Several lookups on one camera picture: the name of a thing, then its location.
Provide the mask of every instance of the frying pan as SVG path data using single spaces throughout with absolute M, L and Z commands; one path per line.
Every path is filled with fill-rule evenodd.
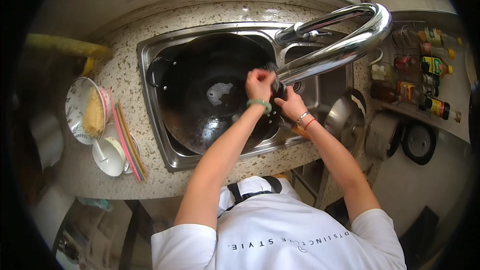
M 275 64 L 275 58 L 257 42 L 219 32 L 190 41 L 172 59 L 156 57 L 146 77 L 156 87 L 163 122 L 170 134 L 190 151 L 204 154 L 246 110 L 247 73 L 268 63 Z M 158 83 L 152 81 L 153 74 Z M 281 109 L 273 99 L 285 96 L 283 88 L 272 93 L 272 111 L 255 125 L 243 152 L 278 129 Z

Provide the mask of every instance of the chrome faucet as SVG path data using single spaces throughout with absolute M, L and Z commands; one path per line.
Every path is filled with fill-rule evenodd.
M 307 23 L 297 22 L 279 31 L 275 35 L 275 41 L 281 46 L 286 46 L 294 41 L 307 40 L 310 33 L 315 30 L 361 16 L 370 16 L 370 20 L 345 38 L 280 66 L 277 71 L 280 82 L 290 85 L 363 57 L 390 33 L 392 15 L 380 4 L 359 3 L 338 9 Z

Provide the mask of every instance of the hand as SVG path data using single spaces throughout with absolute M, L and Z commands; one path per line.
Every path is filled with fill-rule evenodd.
M 282 108 L 283 113 L 293 121 L 297 122 L 300 116 L 307 110 L 299 94 L 295 93 L 292 86 L 286 87 L 286 101 L 275 98 L 273 101 Z
M 275 80 L 275 72 L 267 70 L 253 69 L 248 72 L 245 90 L 248 99 L 262 99 L 268 102 L 272 96 L 270 87 Z

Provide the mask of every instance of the person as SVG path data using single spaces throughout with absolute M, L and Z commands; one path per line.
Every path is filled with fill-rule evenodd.
M 187 183 L 174 226 L 152 235 L 154 269 L 406 269 L 393 221 L 380 208 L 357 161 L 286 88 L 283 113 L 305 129 L 344 193 L 351 231 L 308 206 L 285 178 L 222 185 L 266 110 L 275 73 L 253 69 L 256 99 L 204 154 Z

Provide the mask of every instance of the stainless steel sink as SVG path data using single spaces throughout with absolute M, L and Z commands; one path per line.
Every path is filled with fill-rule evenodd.
M 199 36 L 208 33 L 229 32 L 244 35 L 256 41 L 276 60 L 278 66 L 281 66 L 346 36 L 343 33 L 322 29 L 321 32 L 331 32 L 332 35 L 318 37 L 316 42 L 294 42 L 286 47 L 279 46 L 274 41 L 275 34 L 290 26 L 290 23 L 278 22 L 213 24 L 165 33 L 138 44 L 137 54 L 143 85 L 143 96 L 150 123 L 152 124 L 153 134 L 168 171 L 193 169 L 200 160 L 201 155 L 183 147 L 165 128 L 156 89 L 150 87 L 146 80 L 150 62 L 158 55 L 173 58 L 175 53 L 186 43 Z M 308 110 L 323 124 L 330 107 L 352 85 L 352 67 L 349 64 L 343 68 L 300 81 L 293 85 L 293 88 L 295 92 L 302 96 Z M 240 155 L 240 159 L 268 153 L 303 141 L 305 141 L 303 137 L 292 134 L 290 131 L 279 129 L 255 148 Z

